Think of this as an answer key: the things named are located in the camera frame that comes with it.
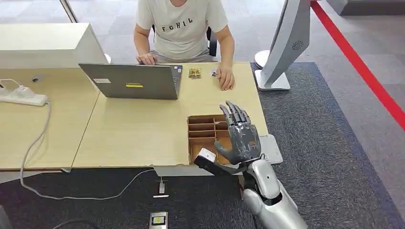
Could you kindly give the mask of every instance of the white t-shirt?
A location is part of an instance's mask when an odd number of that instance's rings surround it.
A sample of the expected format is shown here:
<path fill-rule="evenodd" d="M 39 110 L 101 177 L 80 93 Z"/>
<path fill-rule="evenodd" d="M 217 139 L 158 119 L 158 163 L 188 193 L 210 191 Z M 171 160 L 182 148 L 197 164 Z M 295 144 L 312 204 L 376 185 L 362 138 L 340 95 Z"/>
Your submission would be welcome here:
<path fill-rule="evenodd" d="M 156 50 L 173 60 L 196 57 L 207 49 L 208 26 L 213 32 L 228 20 L 221 0 L 187 0 L 175 7 L 170 0 L 139 0 L 137 24 L 156 29 Z"/>

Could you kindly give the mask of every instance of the robot finger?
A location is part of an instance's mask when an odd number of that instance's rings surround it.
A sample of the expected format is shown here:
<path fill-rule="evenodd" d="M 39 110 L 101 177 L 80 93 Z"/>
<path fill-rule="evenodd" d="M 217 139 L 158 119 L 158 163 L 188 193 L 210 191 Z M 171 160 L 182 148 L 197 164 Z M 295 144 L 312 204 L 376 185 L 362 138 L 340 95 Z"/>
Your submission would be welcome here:
<path fill-rule="evenodd" d="M 231 115 L 228 112 L 228 108 L 226 108 L 226 106 L 224 105 L 219 105 L 219 108 L 222 110 L 222 112 L 225 115 L 225 119 L 226 119 L 226 123 L 228 124 L 228 126 L 233 125 L 234 122 L 232 121 Z"/>
<path fill-rule="evenodd" d="M 245 115 L 242 112 L 242 109 L 240 109 L 239 106 L 236 105 L 236 104 L 235 104 L 235 108 L 236 108 L 236 110 L 237 110 L 237 112 L 239 114 L 239 117 L 241 118 L 241 122 L 242 123 L 246 122 L 246 118 L 245 118 Z"/>
<path fill-rule="evenodd" d="M 232 119 L 234 120 L 234 124 L 237 125 L 240 122 L 240 116 L 237 112 L 237 109 L 235 105 L 228 100 L 226 101 L 226 104 L 229 106 L 229 109 L 231 110 L 232 113 Z"/>
<path fill-rule="evenodd" d="M 250 121 L 250 117 L 249 117 L 249 115 L 247 114 L 247 112 L 245 111 L 245 110 L 242 110 L 242 113 L 243 113 L 243 115 L 245 116 L 245 118 L 246 118 L 246 122 L 247 123 L 252 123 L 251 121 Z"/>

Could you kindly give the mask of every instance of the person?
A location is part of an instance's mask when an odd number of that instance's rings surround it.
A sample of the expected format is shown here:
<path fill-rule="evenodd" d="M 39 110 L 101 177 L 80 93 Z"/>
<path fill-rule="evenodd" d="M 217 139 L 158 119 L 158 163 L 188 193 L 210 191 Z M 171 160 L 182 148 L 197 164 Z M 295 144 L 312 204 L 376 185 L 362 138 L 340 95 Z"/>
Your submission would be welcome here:
<path fill-rule="evenodd" d="M 149 45 L 153 25 L 156 50 L 150 50 Z M 139 0 L 134 30 L 137 60 L 146 65 L 212 62 L 207 48 L 208 26 L 220 44 L 219 85 L 222 90 L 233 89 L 234 39 L 221 0 Z"/>

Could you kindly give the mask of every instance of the red line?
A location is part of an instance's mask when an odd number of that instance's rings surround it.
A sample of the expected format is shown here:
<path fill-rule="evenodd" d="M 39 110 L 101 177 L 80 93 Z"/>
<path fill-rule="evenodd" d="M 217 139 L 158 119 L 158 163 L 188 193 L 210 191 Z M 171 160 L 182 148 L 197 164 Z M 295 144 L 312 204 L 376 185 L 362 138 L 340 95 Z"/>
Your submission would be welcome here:
<path fill-rule="evenodd" d="M 389 95 L 384 87 L 378 82 L 377 78 L 368 69 L 367 65 L 363 62 L 356 51 L 350 46 L 349 42 L 344 38 L 343 34 L 339 31 L 336 25 L 332 22 L 329 16 L 325 13 L 318 2 L 312 1 L 311 7 L 315 14 L 318 16 L 320 22 L 329 32 L 331 37 L 335 40 L 346 58 L 352 63 L 353 67 L 357 70 L 366 84 L 370 87 L 372 92 L 377 96 L 380 102 L 385 106 L 387 111 L 397 121 L 397 123 L 405 130 L 405 113 L 395 100 Z"/>

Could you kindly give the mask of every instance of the laptop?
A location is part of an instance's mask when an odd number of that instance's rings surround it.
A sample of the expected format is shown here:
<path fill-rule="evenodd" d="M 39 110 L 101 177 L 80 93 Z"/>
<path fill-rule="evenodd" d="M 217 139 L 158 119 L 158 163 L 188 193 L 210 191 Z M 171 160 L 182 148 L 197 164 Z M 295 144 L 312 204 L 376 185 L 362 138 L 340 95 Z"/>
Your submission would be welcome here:
<path fill-rule="evenodd" d="M 179 98 L 181 65 L 79 64 L 110 98 Z"/>

